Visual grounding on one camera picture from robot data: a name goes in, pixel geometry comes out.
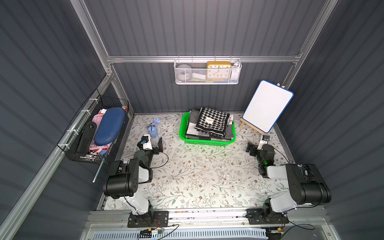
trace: label on towel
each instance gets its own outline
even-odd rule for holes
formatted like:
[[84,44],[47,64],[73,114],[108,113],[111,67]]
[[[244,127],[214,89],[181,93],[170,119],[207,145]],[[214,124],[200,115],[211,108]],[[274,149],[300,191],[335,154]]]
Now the label on towel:
[[206,117],[205,122],[208,124],[213,124],[214,120],[210,117]]

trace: green plastic basket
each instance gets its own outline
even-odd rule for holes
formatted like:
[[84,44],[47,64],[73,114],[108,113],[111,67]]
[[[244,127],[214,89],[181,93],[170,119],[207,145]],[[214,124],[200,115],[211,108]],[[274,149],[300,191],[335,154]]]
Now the green plastic basket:
[[225,147],[226,145],[231,144],[236,140],[235,122],[233,122],[233,124],[232,124],[233,139],[229,142],[200,140],[200,139],[188,139],[185,137],[185,132],[187,131],[187,127],[188,127],[188,119],[189,119],[189,112],[187,112],[183,115],[183,118],[181,119],[180,131],[179,131],[180,138],[182,140],[184,140],[186,143]]

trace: blue whiteboard frame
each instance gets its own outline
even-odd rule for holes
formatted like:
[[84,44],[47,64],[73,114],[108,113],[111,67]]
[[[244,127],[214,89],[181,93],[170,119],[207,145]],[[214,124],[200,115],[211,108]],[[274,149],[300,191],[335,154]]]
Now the blue whiteboard frame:
[[[267,80],[265,80],[265,79],[261,80],[260,83],[261,83],[262,81],[271,83],[270,81],[267,81]],[[256,127],[256,128],[258,128],[258,127],[255,126],[255,125],[253,125],[252,123],[250,123],[248,120],[246,120],[246,119],[244,118],[244,114],[245,114],[245,112],[247,111],[247,109],[248,109],[248,107],[249,107],[249,104],[251,103],[253,97],[255,96],[255,94],[256,94],[256,92],[257,92],[257,89],[258,89],[259,86],[260,86],[260,83],[259,83],[259,85],[257,86],[257,88],[256,88],[256,90],[255,90],[255,93],[253,94],[251,100],[249,101],[249,103],[248,103],[248,105],[247,105],[247,108],[245,109],[245,111],[244,111],[244,113],[243,113],[243,116],[242,116],[242,118],[243,118],[245,121],[247,121],[249,124],[251,124],[252,126],[254,126],[254,127]],[[281,114],[282,114],[282,113],[284,112],[284,110],[287,108],[288,104],[291,102],[293,96],[295,95],[292,91],[290,91],[290,90],[288,90],[288,89],[285,89],[285,88],[282,88],[282,89],[284,89],[284,90],[286,90],[286,91],[288,91],[288,92],[291,92],[291,93],[292,93],[292,97],[291,97],[291,99],[288,101],[288,103],[285,105],[285,107],[284,107],[284,109],[281,111],[280,115],[276,118],[275,122],[273,123],[273,125],[271,126],[271,128],[268,130],[268,132],[271,131],[271,129],[272,129],[273,126],[276,124],[277,120],[280,118]]]

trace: folded towel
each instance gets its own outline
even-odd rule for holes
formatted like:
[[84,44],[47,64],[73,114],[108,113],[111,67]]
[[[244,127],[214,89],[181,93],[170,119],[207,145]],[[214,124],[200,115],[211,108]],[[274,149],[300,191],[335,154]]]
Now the folded towel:
[[197,131],[197,129],[195,129],[197,119],[199,118],[199,113],[200,113],[199,111],[194,109],[189,111],[188,127],[185,135],[189,134],[189,135],[196,135],[196,136],[202,136],[202,137],[209,137],[208,133],[199,132]]
[[228,125],[233,124],[233,114],[229,114]]
[[210,108],[201,108],[195,129],[213,136],[225,135],[229,114]]
[[220,141],[220,142],[229,142],[232,139],[220,139],[220,138],[214,138],[214,137],[200,137],[196,135],[185,135],[185,138],[187,139],[199,139],[199,140],[210,140],[210,141]]
[[223,137],[215,137],[215,136],[211,136],[211,137],[218,138],[218,139],[232,139],[234,137],[232,124],[228,124],[227,129],[225,130],[225,135]]
[[197,120],[199,118],[200,111],[192,109],[189,111],[189,122],[197,124]]

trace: black wire basket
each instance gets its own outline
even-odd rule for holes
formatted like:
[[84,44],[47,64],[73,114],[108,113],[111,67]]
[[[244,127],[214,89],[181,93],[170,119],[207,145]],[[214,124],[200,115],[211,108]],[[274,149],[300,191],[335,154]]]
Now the black wire basket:
[[90,162],[90,163],[96,163],[96,164],[101,164],[103,160],[104,160],[104,164],[108,164],[108,162],[113,162],[117,156],[117,153],[121,145],[121,141],[124,137],[124,133],[128,125],[129,109],[127,110],[127,113],[124,117],[124,122],[121,126],[119,134],[117,135],[115,140],[112,142],[111,146],[108,148],[108,151],[105,154],[105,156],[87,154],[84,157],[79,157],[76,154],[76,149],[79,144],[80,137],[84,131],[84,125],[87,122],[92,121],[94,115],[98,114],[99,111],[103,108],[108,109],[108,108],[123,107],[123,106],[129,107],[129,103],[127,100],[99,95],[96,98],[96,100],[92,102],[91,106],[85,112],[84,116],[80,119],[79,123],[75,126],[75,131],[70,132],[70,136],[66,144],[58,144],[58,147],[64,151],[65,155],[71,161]]

